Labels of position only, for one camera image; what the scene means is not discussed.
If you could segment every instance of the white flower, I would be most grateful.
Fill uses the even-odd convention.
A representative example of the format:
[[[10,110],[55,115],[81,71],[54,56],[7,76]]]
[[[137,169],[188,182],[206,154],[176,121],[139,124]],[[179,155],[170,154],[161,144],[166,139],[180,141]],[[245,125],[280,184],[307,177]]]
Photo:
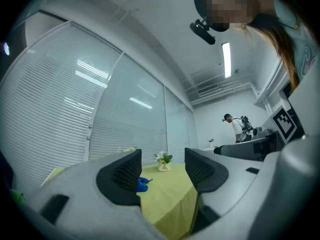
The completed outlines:
[[[166,152],[160,151],[158,154],[154,154],[154,161],[159,161],[160,159],[164,158],[164,154]]]

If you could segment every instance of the table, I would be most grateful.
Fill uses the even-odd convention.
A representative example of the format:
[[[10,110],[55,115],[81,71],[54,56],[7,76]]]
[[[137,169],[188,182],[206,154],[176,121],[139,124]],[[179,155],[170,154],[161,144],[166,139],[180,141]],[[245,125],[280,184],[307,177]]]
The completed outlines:
[[[144,166],[141,177],[149,182],[147,192],[138,192],[142,214],[170,240],[183,237],[190,229],[197,191],[185,165],[172,163],[170,171],[159,172],[157,164]]]

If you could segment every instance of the long hair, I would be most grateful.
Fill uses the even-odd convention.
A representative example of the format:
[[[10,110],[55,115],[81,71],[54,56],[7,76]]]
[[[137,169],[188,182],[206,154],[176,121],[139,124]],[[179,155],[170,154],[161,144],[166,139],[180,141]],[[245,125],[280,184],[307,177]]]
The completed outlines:
[[[284,26],[278,21],[276,16],[266,13],[257,14],[247,26],[250,26],[270,40],[278,57],[283,61],[284,67],[288,72],[291,88],[294,90],[299,84],[295,67],[294,44],[291,37],[285,31]]]

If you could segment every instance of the blue object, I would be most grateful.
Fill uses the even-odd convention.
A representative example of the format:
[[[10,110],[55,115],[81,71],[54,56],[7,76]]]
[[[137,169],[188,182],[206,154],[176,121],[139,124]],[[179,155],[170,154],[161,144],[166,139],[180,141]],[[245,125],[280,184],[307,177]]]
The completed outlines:
[[[148,190],[148,186],[146,185],[147,183],[151,182],[153,179],[146,179],[143,177],[139,177],[138,183],[136,186],[136,191],[137,192],[146,192]]]

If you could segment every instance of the woman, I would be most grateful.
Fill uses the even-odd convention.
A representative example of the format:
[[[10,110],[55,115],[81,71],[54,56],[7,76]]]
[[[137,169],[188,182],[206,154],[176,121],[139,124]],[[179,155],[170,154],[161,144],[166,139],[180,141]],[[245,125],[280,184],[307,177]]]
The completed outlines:
[[[317,45],[299,17],[280,0],[194,0],[211,28],[255,29],[273,44],[294,90],[318,56]]]

